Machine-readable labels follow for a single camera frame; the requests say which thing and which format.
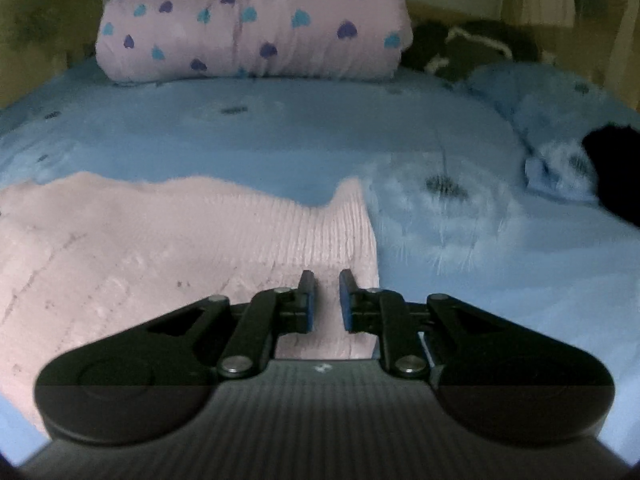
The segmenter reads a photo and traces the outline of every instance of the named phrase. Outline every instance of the bed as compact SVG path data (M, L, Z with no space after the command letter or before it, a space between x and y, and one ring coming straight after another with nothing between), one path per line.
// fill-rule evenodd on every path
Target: bed
M123 85L91 58L1 111L0 189L81 171L130 182L201 175L319 206L357 176L380 285L409 301L446 292L598 357L616 383L600 439L635 463L640 230L596 203L527 189L523 127L532 110L541 136L561 120L640 128L640 116L548 66L494 68L454 85L405 68L387 82ZM21 463L44 443L0 397L2 453Z

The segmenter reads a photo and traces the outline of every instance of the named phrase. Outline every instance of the metal pivot pin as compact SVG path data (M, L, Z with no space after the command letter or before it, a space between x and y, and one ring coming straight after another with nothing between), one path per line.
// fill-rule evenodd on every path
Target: metal pivot pin
M241 374L249 370L253 365L254 362L243 355L233 355L224 358L222 361L222 368L230 374Z
M427 367L427 363L417 355L405 355L396 361L396 368L403 374L418 374Z
M222 294L213 294L207 298L211 303L218 303L221 301L229 301L229 298Z

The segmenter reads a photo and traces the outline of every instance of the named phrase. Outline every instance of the folded pink blanket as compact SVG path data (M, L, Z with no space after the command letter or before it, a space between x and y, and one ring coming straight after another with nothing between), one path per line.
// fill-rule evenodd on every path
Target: folded pink blanket
M357 180L307 208L220 180L129 184L80 173L0 190L0 393L44 431L33 401L55 356L211 294L318 279L314 332L278 357L369 358L375 337L344 331L338 274L378 285L376 244Z
M118 82L194 76L389 78L404 0L110 0L97 60Z

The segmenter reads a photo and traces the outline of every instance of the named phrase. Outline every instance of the ribbed plastic surface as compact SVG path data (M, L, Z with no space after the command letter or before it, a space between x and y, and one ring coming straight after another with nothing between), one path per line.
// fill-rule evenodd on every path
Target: ribbed plastic surface
M421 382L377 361L272 361L227 381L179 431L124 449L56 441L27 479L606 479L628 470L587 438L519 449L470 433Z

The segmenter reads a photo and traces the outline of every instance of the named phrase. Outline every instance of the pink pillow with hearts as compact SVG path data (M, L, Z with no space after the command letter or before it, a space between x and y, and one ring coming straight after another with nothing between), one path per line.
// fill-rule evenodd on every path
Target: pink pillow with hearts
M110 0L97 60L117 82L198 76L391 77L404 0Z

